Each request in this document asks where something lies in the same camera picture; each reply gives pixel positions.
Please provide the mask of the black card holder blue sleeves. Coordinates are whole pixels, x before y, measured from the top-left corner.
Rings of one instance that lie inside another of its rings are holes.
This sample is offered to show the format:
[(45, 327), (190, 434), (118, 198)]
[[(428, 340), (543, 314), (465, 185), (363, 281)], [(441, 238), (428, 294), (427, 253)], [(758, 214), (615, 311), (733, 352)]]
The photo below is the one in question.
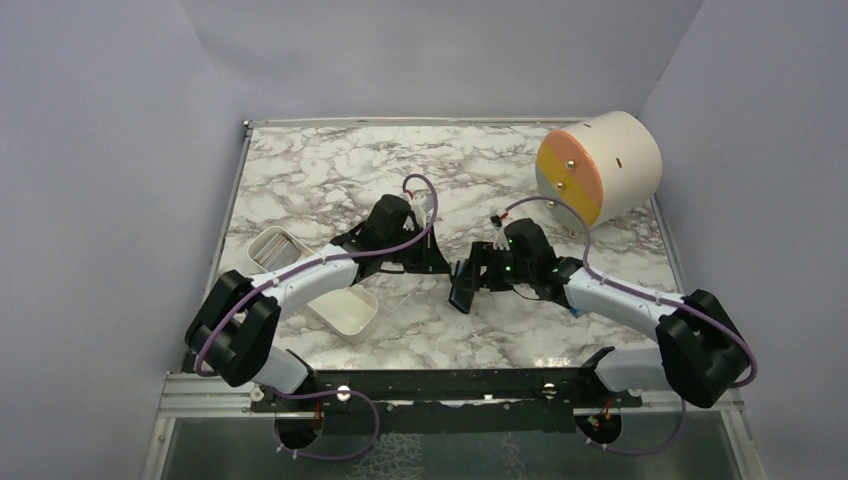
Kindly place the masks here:
[(474, 297), (480, 290), (482, 264), (478, 260), (457, 261), (451, 277), (449, 304), (463, 314), (469, 314)]

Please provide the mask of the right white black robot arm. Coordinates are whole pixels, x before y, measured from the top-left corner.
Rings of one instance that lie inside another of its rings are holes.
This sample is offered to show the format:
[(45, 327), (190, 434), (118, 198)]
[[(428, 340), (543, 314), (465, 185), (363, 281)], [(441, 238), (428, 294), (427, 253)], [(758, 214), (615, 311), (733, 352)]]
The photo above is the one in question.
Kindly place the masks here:
[(599, 356), (578, 378), (578, 396), (589, 406), (604, 405), (616, 392), (664, 390), (709, 408), (754, 368), (747, 344), (713, 294), (650, 291), (605, 276), (581, 259), (557, 255), (531, 219), (504, 225), (493, 242), (473, 243), (454, 268), (450, 302), (467, 313), (478, 291), (517, 286), (573, 315), (597, 314), (651, 340), (649, 347)]

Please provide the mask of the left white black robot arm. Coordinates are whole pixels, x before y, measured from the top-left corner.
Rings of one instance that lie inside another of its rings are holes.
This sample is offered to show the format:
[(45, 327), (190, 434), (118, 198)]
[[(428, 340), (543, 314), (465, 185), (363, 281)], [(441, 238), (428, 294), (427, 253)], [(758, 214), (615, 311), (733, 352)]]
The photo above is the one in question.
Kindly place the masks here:
[(254, 277), (236, 270), (219, 276), (185, 334), (195, 372), (232, 387), (267, 386), (290, 410), (309, 406), (315, 387), (311, 367), (274, 347), (279, 321), (378, 273), (386, 263), (406, 273), (449, 272), (435, 240), (438, 208), (436, 195), (422, 200), (385, 194), (364, 221), (308, 257)]

